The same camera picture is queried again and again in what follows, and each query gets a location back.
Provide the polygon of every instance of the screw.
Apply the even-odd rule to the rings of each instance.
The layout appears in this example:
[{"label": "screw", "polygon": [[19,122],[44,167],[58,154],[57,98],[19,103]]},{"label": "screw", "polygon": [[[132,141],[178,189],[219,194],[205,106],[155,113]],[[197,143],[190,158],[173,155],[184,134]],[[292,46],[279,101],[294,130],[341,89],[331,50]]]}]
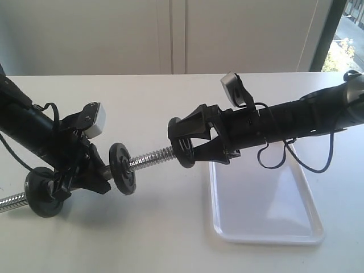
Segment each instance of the screw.
[{"label": "screw", "polygon": [[[137,171],[139,169],[144,169],[162,162],[166,162],[176,158],[172,146],[151,152],[145,155],[137,156],[136,158],[131,158],[129,160],[129,170]],[[98,172],[106,179],[112,179],[110,166],[105,166],[98,170]],[[48,192],[53,191],[54,182],[48,182]],[[21,206],[28,205],[25,192],[18,193],[17,195],[9,196],[0,200],[0,213],[6,212],[8,210],[20,208]]]}]

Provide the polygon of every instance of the transparent tray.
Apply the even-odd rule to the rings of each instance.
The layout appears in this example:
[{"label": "transparent tray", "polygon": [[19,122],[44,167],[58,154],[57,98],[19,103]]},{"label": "transparent tray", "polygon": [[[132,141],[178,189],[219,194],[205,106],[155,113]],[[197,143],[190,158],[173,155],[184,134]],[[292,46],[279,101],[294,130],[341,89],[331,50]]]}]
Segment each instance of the transparent tray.
[{"label": "transparent tray", "polygon": [[[213,226],[229,242],[279,245],[316,245],[324,228],[303,170],[287,152],[279,169],[257,162],[261,147],[241,151],[230,165],[210,163]],[[274,166],[283,144],[262,152],[262,161]]]}]

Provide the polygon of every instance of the black disc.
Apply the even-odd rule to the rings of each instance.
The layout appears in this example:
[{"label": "black disc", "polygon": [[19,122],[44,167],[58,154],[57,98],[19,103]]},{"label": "black disc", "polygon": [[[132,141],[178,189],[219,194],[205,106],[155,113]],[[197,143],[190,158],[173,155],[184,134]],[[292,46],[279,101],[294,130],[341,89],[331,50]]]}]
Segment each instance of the black disc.
[{"label": "black disc", "polygon": [[[168,127],[180,120],[180,118],[172,118],[168,123]],[[191,139],[171,139],[171,145],[179,163],[185,168],[192,168],[195,164],[195,158]]]},{"label": "black disc", "polygon": [[[34,170],[45,175],[53,175],[53,171],[46,167],[37,167]],[[43,218],[57,215],[63,206],[62,201],[52,199],[47,191],[47,183],[51,179],[40,177],[32,172],[25,180],[25,194],[30,208]]]},{"label": "black disc", "polygon": [[115,143],[109,150],[111,174],[119,191],[125,195],[135,192],[135,172],[129,170],[130,155],[121,143]]}]

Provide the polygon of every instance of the plastic tray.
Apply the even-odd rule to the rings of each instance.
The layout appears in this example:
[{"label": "plastic tray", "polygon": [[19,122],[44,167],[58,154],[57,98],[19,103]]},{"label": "plastic tray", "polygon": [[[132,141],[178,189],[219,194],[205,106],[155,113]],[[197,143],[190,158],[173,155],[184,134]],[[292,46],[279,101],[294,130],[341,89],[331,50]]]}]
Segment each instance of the plastic tray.
[{"label": "plastic tray", "polygon": [[[261,147],[241,151],[230,165],[210,163],[213,226],[229,242],[316,245],[324,228],[301,167],[287,152],[279,169],[257,162]],[[271,144],[262,161],[274,166],[283,145]]]}]

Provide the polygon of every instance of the white table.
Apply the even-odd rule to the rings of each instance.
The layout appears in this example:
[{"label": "white table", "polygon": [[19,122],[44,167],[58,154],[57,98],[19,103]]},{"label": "white table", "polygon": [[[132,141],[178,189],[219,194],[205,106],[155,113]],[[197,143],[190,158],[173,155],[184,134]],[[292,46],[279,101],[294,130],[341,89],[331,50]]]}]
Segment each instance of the white table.
[{"label": "white table", "polygon": [[[37,104],[55,102],[61,117],[101,101],[105,131],[94,140],[105,162],[114,142],[132,156],[169,146],[167,123],[199,104],[231,107],[222,75],[12,77]],[[256,101],[296,100],[342,82],[342,73],[242,75]],[[334,159],[322,175],[305,172],[326,230],[321,246],[254,246],[224,242],[210,220],[208,165],[177,160],[137,172],[123,196],[77,190],[57,217],[29,207],[0,214],[0,272],[363,272],[364,126],[336,135]],[[45,164],[13,141],[31,166]],[[319,168],[328,137],[301,139],[300,157]],[[0,146],[0,198],[23,190],[27,171]]]}]

